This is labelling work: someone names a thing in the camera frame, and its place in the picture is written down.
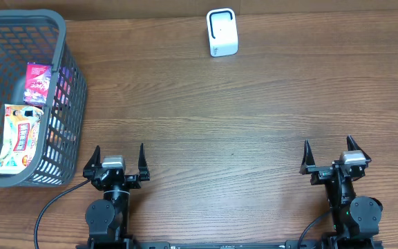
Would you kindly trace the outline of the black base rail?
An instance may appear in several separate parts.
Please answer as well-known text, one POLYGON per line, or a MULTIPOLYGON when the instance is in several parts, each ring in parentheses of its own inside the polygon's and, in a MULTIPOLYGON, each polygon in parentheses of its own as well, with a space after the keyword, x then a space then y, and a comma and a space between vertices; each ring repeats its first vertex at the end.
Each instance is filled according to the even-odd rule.
MULTIPOLYGON (((101 246, 91 247, 86 244, 76 245, 77 249, 88 248, 125 248, 115 244, 102 244, 101 246)), ((169 243, 166 241, 154 242, 137 242, 132 248, 142 249, 296 249, 298 248, 297 240, 287 240, 279 243, 169 243)), ((322 248, 320 242, 314 239, 305 240, 301 242, 300 248, 302 249, 316 249, 322 248)), ((381 241, 375 241, 372 245, 359 245, 353 246, 352 244, 342 244, 339 242, 337 248, 378 248, 382 249, 383 244, 381 241)))

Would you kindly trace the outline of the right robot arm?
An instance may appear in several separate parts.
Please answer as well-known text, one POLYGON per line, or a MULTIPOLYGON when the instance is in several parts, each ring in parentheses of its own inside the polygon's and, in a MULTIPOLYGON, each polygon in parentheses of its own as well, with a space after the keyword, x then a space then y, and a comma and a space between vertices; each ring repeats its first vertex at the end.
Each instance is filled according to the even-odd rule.
POLYGON ((352 136, 346 138, 348 149, 329 166, 318 166, 309 141, 304 142, 300 174, 311 176, 312 185, 324 185, 330 209, 313 220, 299 237, 296 247, 303 245, 304 237, 314 225, 326 216, 332 217, 334 231, 324 233, 313 248, 382 248, 374 241, 379 234, 382 203, 369 196, 357 196, 353 182, 366 175, 371 157, 358 146, 352 136))

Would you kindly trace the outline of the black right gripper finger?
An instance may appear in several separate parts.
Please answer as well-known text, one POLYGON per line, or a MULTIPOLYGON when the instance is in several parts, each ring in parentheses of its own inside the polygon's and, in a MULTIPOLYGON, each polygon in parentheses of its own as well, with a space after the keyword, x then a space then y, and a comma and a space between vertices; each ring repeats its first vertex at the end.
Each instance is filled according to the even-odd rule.
POLYGON ((367 155, 367 153, 362 150, 360 146, 358 146, 358 144, 355 142, 354 138, 351 135, 347 135, 346 142, 349 151, 360 151, 364 155, 367 163, 370 163, 372 161, 371 157, 369 157, 369 155, 367 155))
POLYGON ((304 142, 303 159, 301 163, 301 168, 299 170, 300 174, 308 174, 309 168, 316 167, 312 150, 309 144, 309 140, 304 142))

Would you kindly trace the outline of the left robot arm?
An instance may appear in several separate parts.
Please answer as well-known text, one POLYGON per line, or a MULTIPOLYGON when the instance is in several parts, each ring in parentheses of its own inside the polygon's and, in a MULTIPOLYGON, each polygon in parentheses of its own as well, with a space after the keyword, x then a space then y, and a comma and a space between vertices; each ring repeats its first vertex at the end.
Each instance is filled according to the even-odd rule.
POLYGON ((126 173, 123 156, 102 158, 101 149, 97 146, 84 167, 83 177, 102 192, 102 198, 93 201, 86 209, 88 247, 140 248, 137 239, 129 233, 129 208, 131 190, 140 189, 142 182, 151 178, 144 145, 140 145, 138 173, 126 173))

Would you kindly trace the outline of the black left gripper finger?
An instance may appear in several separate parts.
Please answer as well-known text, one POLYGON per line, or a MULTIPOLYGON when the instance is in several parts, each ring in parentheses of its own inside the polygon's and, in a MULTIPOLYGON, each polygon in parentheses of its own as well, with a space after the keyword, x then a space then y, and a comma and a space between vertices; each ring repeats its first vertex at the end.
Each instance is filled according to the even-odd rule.
POLYGON ((147 165, 147 161, 144 154, 144 144, 140 145, 140 154, 138 158, 138 170, 139 170, 139 179, 141 181, 149 181, 150 180, 150 171, 147 165))
POLYGON ((100 156, 101 156, 101 149, 100 146, 97 145, 92 156, 84 166, 84 170, 95 170, 96 168, 98 168, 101 165, 100 156))

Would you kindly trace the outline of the red purple tissue pack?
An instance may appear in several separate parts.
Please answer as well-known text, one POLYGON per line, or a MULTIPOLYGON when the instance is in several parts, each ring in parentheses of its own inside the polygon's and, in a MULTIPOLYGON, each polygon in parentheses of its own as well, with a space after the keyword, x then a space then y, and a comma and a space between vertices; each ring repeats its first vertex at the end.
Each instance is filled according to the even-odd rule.
POLYGON ((28 63, 26 68, 23 100, 26 104, 42 107, 45 105, 51 81, 50 65, 28 63))

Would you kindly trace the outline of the grey plastic shopping basket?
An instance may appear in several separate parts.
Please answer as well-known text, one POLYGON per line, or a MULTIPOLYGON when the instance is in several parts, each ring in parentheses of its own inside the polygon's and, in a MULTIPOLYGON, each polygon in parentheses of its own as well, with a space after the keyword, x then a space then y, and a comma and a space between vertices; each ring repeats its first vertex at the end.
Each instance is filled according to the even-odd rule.
POLYGON ((0 10, 0 153, 4 106, 23 104, 30 62, 51 67, 39 144, 22 172, 0 175, 0 187, 66 185, 77 168, 87 85, 66 43, 66 22, 52 10, 0 10))

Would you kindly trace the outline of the cream snack bag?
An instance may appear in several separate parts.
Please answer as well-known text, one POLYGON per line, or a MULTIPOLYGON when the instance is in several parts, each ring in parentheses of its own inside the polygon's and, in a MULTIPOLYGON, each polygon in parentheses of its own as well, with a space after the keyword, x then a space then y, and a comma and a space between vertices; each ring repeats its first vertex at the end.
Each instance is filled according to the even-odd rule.
POLYGON ((44 112, 30 105, 5 104, 0 174, 18 174, 31 163, 44 112))

